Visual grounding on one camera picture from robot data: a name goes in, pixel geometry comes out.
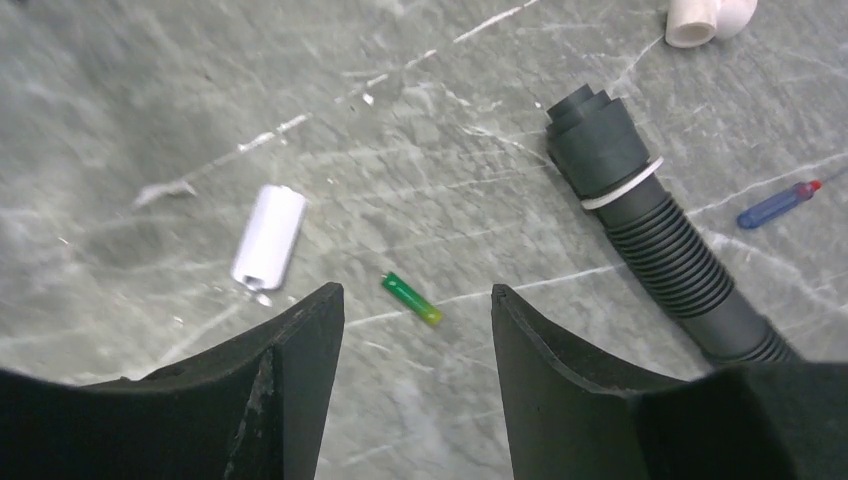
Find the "white battery cover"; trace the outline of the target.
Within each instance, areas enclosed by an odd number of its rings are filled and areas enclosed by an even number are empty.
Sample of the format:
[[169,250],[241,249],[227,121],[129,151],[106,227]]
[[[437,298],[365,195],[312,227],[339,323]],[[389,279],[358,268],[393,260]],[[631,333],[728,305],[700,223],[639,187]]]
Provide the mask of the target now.
[[305,216],[306,198],[289,187],[264,185],[235,255],[231,278],[253,291],[281,287]]

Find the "green battery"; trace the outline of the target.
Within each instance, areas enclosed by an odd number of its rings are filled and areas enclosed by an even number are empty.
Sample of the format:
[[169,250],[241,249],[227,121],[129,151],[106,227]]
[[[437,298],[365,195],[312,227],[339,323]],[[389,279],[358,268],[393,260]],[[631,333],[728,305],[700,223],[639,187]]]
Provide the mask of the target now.
[[419,319],[429,325],[437,325],[442,320],[442,312],[395,273],[387,272],[382,277],[381,285]]

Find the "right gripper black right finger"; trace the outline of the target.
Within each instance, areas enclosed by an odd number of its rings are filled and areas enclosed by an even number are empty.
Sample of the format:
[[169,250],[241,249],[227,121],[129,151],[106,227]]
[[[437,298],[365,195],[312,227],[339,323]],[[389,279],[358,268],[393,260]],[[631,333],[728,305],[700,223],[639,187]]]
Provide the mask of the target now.
[[693,381],[621,358],[491,292],[517,479],[843,479],[847,367],[749,363]]

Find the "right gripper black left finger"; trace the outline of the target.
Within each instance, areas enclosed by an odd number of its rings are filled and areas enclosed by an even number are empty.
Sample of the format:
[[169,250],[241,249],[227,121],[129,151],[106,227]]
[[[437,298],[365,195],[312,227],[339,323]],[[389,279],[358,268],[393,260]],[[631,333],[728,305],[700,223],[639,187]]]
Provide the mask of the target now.
[[327,283],[280,315],[139,380],[1,374],[5,479],[311,479],[344,332]]

